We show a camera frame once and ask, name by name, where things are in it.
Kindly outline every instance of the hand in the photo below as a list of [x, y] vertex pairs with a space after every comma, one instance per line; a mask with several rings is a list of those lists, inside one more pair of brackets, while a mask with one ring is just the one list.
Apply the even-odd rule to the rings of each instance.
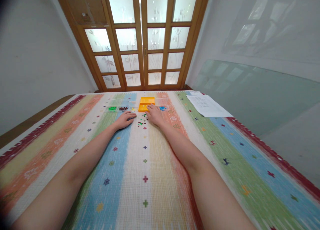
[[115, 130], [119, 130], [129, 126], [133, 123], [133, 119], [128, 120], [129, 118], [134, 118], [137, 115], [134, 112], [126, 111], [112, 124]]
[[164, 123], [164, 119], [162, 117], [162, 112], [159, 107], [151, 104], [147, 106], [147, 109], [150, 112], [146, 112], [149, 122], [159, 126], [159, 124]]

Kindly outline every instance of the colorful rug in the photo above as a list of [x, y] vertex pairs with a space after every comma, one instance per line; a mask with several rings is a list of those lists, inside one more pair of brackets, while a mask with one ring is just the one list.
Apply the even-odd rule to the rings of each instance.
[[[320, 229], [320, 190], [235, 118], [204, 118], [189, 91], [76, 95], [0, 150], [12, 223], [59, 169], [141, 97], [211, 161], [258, 229]], [[84, 183], [64, 229], [202, 229], [190, 179], [159, 129], [137, 113]]]

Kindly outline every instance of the yellow stripe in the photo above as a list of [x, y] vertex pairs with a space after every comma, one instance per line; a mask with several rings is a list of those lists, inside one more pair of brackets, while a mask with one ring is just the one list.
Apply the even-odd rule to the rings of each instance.
[[175, 181], [175, 172], [171, 161], [173, 152], [160, 130], [149, 124], [150, 128], [150, 158], [152, 179], [152, 217], [153, 229], [187, 229], [184, 203], [180, 199]]
[[0, 171], [1, 188], [9, 184], [30, 162], [37, 153], [61, 130], [72, 117], [87, 104], [94, 95], [85, 96], [80, 102], [67, 111], [59, 120], [57, 120], [44, 133], [37, 137], [29, 146], [19, 153]]

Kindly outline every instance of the green stripe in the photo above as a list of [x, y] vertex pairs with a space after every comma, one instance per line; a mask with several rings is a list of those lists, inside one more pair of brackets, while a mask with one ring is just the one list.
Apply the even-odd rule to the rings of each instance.
[[[193, 123], [198, 127], [200, 133], [207, 141], [216, 159], [218, 159], [223, 172], [228, 176], [228, 180], [232, 182], [233, 188], [243, 196], [242, 204], [250, 210], [261, 228], [268, 230], [272, 226], [278, 230], [291, 229], [291, 226], [294, 229], [302, 228], [286, 206], [273, 194], [272, 190], [256, 174], [251, 165], [232, 146], [223, 133], [208, 118], [198, 113], [187, 98], [186, 93], [176, 92], [176, 94], [180, 94], [177, 98], [188, 114], [190, 114]], [[230, 162], [227, 166], [223, 164], [224, 158], [227, 158]], [[245, 190], [243, 186], [250, 192], [249, 194], [244, 194]]]
[[[122, 94], [116, 94], [113, 99], [111, 99], [107, 105], [108, 106], [114, 106], [114, 104], [116, 103], [116, 99], [123, 99], [125, 96], [124, 93]], [[114, 121], [116, 120], [116, 116], [117, 116], [117, 112], [107, 112], [107, 107], [106, 107], [106, 111], [103, 113], [102, 118], [100, 119], [97, 128], [95, 129], [94, 134], [92, 135], [91, 139], [88, 142], [90, 142], [92, 139], [94, 139], [96, 136], [98, 136], [103, 130], [105, 130], [108, 126], [110, 126], [112, 123], [114, 123]], [[88, 188], [91, 185], [91, 182], [95, 176], [95, 172], [96, 172], [96, 167], [94, 167], [94, 169], [92, 170], [92, 172], [90, 173], [89, 177], [86, 179], [86, 181], [84, 182], [84, 184], [82, 185], [73, 205], [72, 208], [68, 214], [68, 217], [66, 219], [66, 221], [63, 224], [62, 229], [71, 229], [74, 224], [76, 223], [77, 216], [78, 216], [78, 212], [80, 211], [82, 204], [84, 203], [84, 200], [86, 199], [89, 191]]]

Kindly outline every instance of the sheet of paper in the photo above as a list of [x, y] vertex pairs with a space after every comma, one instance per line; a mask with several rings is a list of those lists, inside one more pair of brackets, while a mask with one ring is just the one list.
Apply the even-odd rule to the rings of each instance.
[[189, 96], [187, 98], [204, 117], [233, 117], [208, 95]]
[[190, 91], [190, 94], [193, 95], [193, 96], [196, 96], [196, 95], [202, 95], [201, 92], [196, 92], [196, 91]]

